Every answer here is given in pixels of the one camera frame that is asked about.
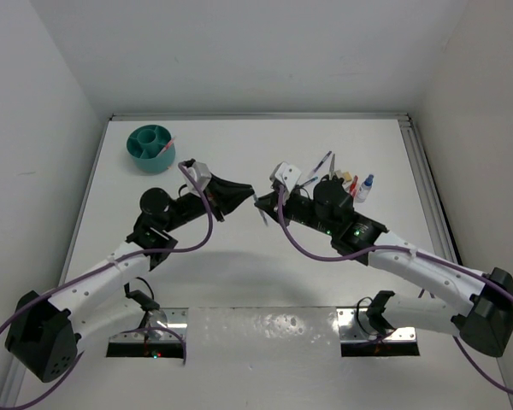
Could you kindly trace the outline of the blue and white pen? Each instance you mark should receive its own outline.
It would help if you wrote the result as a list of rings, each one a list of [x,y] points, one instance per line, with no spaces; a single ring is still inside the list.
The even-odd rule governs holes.
[[[258,211],[260,217],[262,218],[263,224],[265,226],[268,226],[268,221],[267,221],[266,214],[260,208],[257,207],[257,202],[258,202],[257,194],[253,194],[253,200],[254,200],[255,207],[257,208],[257,211]]]

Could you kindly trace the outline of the red and white pen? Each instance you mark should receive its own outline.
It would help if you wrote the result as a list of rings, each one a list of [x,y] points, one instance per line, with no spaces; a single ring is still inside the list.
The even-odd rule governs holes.
[[[162,148],[162,150],[159,152],[159,155],[162,155],[165,153],[170,147],[174,144],[174,141],[176,139],[176,136],[171,137],[171,139],[165,144],[165,146]]]

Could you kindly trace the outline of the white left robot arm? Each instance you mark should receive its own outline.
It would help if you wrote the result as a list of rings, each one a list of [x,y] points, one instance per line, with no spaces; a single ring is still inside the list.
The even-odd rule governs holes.
[[[221,222],[253,195],[249,184],[234,183],[202,169],[182,167],[187,193],[172,198],[150,188],[139,200],[133,231],[89,272],[43,295],[20,298],[9,324],[5,348],[43,383],[67,373],[94,341],[136,329],[160,306],[129,283],[151,273],[180,252],[171,231],[200,217]]]

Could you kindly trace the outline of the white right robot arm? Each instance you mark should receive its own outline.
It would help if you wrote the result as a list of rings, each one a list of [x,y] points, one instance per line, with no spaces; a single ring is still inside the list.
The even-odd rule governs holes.
[[[491,357],[504,354],[513,332],[513,277],[505,270],[467,269],[418,249],[358,213],[336,178],[323,178],[311,198],[275,184],[255,205],[281,226],[296,222],[327,234],[336,261],[357,261],[432,294],[425,301],[380,291],[356,316],[363,333],[377,337],[414,327],[459,337]]]

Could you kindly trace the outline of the blue syringe pen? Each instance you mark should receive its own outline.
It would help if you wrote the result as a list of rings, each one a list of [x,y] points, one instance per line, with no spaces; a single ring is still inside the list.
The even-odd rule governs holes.
[[[319,177],[315,176],[315,177],[313,177],[311,179],[308,179],[307,181],[303,182],[302,184],[298,184],[297,187],[299,189],[305,188],[305,187],[315,183],[318,179],[319,179]]]

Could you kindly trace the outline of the purple pen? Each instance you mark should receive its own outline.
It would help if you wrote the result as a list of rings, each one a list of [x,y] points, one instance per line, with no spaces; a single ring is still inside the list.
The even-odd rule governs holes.
[[[309,174],[308,174],[308,178],[311,179],[313,178],[317,172],[320,170],[320,168],[325,164],[325,162],[329,159],[329,157],[332,155],[332,151],[329,150],[324,156],[323,158],[310,170]]]

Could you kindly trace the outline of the red gel pen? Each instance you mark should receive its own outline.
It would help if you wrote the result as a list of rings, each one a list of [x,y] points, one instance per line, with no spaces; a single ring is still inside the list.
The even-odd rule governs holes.
[[[349,190],[348,190],[348,192],[349,192],[349,194],[350,194],[351,196],[356,195],[356,192],[357,192],[357,185],[358,185],[358,180],[359,180],[359,177],[356,175],[356,176],[353,178],[353,180],[351,181],[351,185],[350,185]]]

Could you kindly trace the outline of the blue cap glue bottle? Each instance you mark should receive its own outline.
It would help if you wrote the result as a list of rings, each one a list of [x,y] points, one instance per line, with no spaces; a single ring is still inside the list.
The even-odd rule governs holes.
[[[359,186],[358,190],[357,190],[357,194],[356,194],[356,201],[357,202],[364,202],[368,195],[369,195],[369,192],[371,191],[372,187],[373,187],[373,183],[374,183],[374,175],[373,174],[370,174]]]

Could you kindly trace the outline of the teal round organizer container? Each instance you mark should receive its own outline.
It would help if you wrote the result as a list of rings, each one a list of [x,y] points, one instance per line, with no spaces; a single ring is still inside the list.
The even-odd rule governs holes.
[[[171,137],[169,130],[163,126],[141,126],[127,138],[127,153],[140,171],[149,174],[165,172],[174,164],[175,146],[173,144],[162,155],[159,152]]]

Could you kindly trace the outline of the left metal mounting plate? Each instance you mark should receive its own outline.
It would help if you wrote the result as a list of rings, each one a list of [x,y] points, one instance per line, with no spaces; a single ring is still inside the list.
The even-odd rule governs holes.
[[[148,313],[139,328],[142,331],[119,333],[109,339],[115,344],[179,343],[186,340],[187,308],[162,308],[159,313]]]

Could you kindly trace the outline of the metal mounting plate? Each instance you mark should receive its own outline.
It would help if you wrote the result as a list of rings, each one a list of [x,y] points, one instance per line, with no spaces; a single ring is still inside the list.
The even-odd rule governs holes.
[[[119,333],[109,339],[115,344],[179,343],[186,340],[187,308],[162,308],[159,313],[148,313],[139,328],[142,331]]]
[[[413,328],[399,328],[397,330],[386,330],[385,336],[380,336],[378,331],[371,327],[366,317],[366,307],[338,307],[337,327],[339,340],[343,344],[361,345],[364,343],[383,342],[393,343],[416,343],[416,331]]]

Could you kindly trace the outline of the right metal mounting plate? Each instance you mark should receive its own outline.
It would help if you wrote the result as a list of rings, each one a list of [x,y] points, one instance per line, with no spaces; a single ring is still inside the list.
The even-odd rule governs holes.
[[[343,344],[361,345],[364,343],[383,342],[393,343],[416,343],[416,331],[413,328],[399,328],[397,330],[386,330],[385,336],[380,336],[378,331],[371,327],[366,317],[366,307],[338,307],[337,327],[339,340]]]

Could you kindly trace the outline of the aluminium frame rail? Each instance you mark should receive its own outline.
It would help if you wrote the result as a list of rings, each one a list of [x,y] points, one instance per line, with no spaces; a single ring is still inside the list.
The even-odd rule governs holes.
[[[398,118],[404,146],[421,200],[424,218],[430,232],[433,251],[444,259],[461,263],[460,253],[453,236],[450,222],[429,165],[427,153],[422,144],[414,121],[407,115]]]

